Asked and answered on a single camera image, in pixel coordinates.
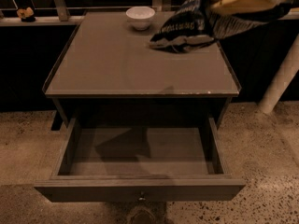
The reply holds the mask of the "white ceramic bowl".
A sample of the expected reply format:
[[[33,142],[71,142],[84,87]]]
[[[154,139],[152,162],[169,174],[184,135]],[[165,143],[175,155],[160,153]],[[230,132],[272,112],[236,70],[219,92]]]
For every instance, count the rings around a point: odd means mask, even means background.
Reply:
[[[155,10],[151,7],[131,7],[126,12],[128,23],[138,31],[147,30],[155,16]]]

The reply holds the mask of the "grey cabinet with top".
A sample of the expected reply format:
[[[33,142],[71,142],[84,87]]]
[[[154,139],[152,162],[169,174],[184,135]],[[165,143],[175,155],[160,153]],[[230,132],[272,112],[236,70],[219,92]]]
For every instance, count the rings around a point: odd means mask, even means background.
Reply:
[[[88,12],[45,82],[45,95],[63,98],[235,97],[240,85],[215,43],[190,53],[150,49],[170,12],[137,31],[123,12]]]

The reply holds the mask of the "blue chip bag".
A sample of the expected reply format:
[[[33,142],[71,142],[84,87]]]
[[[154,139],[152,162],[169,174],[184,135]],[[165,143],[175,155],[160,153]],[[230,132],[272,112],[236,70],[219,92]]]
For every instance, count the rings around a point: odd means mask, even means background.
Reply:
[[[211,0],[186,0],[149,41],[152,49],[186,53],[218,40],[245,33],[289,13],[293,0],[263,12],[222,16],[211,12]]]

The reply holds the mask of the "open grey top drawer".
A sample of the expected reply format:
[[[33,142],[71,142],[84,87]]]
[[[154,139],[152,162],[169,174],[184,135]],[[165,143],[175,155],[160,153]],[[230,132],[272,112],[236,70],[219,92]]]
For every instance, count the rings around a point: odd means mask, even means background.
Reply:
[[[231,176],[217,126],[82,127],[71,119],[57,164],[34,188],[54,203],[230,201]]]

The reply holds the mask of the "small yellow object on ledge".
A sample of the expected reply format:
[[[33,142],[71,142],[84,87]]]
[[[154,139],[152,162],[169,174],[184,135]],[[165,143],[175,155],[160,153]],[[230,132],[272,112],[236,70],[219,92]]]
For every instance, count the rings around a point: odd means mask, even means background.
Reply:
[[[36,20],[34,11],[30,7],[19,8],[17,15],[22,22],[34,22]]]

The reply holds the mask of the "white diagonal pole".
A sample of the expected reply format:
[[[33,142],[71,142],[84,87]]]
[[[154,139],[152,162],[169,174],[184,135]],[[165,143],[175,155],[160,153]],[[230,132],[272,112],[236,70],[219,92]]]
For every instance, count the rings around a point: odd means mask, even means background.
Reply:
[[[260,110],[269,114],[273,111],[282,94],[287,90],[293,78],[299,71],[299,35],[292,43],[284,61],[273,77],[263,99],[258,104]]]

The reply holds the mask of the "small metal drawer knob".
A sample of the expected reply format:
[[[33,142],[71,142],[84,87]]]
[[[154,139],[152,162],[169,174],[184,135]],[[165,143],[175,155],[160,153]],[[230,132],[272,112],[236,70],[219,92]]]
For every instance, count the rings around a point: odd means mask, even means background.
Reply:
[[[146,192],[145,191],[140,191],[138,201],[139,202],[145,202],[146,200],[147,200]]]

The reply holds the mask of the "metal window railing ledge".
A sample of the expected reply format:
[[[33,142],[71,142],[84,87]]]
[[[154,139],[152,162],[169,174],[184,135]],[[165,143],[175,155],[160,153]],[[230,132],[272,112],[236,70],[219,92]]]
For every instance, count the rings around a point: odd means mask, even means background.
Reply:
[[[11,0],[11,2],[16,7],[15,0]],[[2,26],[30,26],[30,25],[68,25],[68,24],[79,24],[85,17],[85,13],[88,11],[87,8],[84,8],[83,14],[80,16],[70,16],[67,14],[68,10],[66,6],[57,6],[56,15],[55,16],[39,16],[35,11],[34,22],[22,22],[21,19],[17,15],[17,10],[20,7],[16,7],[14,12],[16,13],[15,17],[7,17],[4,13],[1,13],[0,24]]]

